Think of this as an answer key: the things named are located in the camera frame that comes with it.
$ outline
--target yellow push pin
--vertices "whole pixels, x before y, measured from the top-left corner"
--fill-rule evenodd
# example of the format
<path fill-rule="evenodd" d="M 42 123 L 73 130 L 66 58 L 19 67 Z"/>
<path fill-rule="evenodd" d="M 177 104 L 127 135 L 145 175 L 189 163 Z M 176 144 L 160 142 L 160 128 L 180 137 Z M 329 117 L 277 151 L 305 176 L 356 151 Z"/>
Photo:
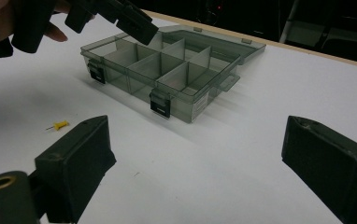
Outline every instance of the yellow push pin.
<path fill-rule="evenodd" d="M 58 131 L 59 129 L 63 128 L 64 126 L 67 126 L 68 122 L 67 120 L 63 120 L 62 122 L 58 122 L 58 123 L 53 123 L 53 126 L 50 128 L 47 128 L 46 130 L 52 129 L 54 128 L 56 131 Z"/>

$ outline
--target human hand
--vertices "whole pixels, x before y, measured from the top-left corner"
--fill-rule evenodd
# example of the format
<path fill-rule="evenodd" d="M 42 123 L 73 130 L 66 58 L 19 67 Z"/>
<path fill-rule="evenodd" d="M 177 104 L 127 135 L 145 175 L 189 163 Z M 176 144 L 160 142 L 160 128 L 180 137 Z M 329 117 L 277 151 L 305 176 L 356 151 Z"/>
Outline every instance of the human hand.
<path fill-rule="evenodd" d="M 24 0 L 0 0 L 0 41 L 13 34 L 15 21 L 21 15 Z M 55 11 L 68 13 L 70 4 L 65 0 L 57 0 Z M 45 35 L 49 38 L 63 42 L 67 36 L 55 25 L 50 23 Z"/>

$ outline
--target plastic storage box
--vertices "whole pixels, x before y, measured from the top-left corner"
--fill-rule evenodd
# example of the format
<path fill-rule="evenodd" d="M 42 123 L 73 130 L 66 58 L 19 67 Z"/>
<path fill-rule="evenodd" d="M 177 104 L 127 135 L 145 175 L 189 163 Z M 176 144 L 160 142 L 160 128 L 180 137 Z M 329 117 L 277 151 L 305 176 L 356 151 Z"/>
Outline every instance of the plastic storage box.
<path fill-rule="evenodd" d="M 81 48 L 91 77 L 148 102 L 169 118 L 193 122 L 239 80 L 236 67 L 265 45 L 188 26 L 161 28 L 145 46 L 122 33 Z"/>

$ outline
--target black latch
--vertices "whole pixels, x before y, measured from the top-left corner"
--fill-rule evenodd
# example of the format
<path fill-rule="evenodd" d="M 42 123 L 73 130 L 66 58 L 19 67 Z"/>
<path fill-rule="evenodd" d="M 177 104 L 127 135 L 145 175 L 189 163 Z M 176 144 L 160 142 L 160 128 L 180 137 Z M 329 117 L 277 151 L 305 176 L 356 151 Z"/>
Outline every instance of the black latch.
<path fill-rule="evenodd" d="M 150 107 L 158 114 L 170 118 L 170 97 L 165 92 L 153 89 L 150 93 Z"/>
<path fill-rule="evenodd" d="M 92 64 L 92 63 L 88 63 L 88 67 L 89 67 L 89 72 L 91 73 L 91 77 L 103 84 L 106 84 L 106 79 L 104 76 L 104 69 L 103 68 L 99 68 L 96 65 Z"/>

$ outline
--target label on box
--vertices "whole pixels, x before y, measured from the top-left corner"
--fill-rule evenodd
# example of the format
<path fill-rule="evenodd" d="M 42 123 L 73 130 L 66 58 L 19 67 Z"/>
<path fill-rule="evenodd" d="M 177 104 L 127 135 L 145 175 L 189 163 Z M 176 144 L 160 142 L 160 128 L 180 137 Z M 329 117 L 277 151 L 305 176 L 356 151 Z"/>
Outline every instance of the label on box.
<path fill-rule="evenodd" d="M 207 100 L 208 92 L 204 96 L 202 96 L 202 98 L 200 98 L 198 102 L 193 104 L 193 120 L 198 117 L 198 115 L 202 113 L 202 111 L 204 111 L 207 106 Z"/>

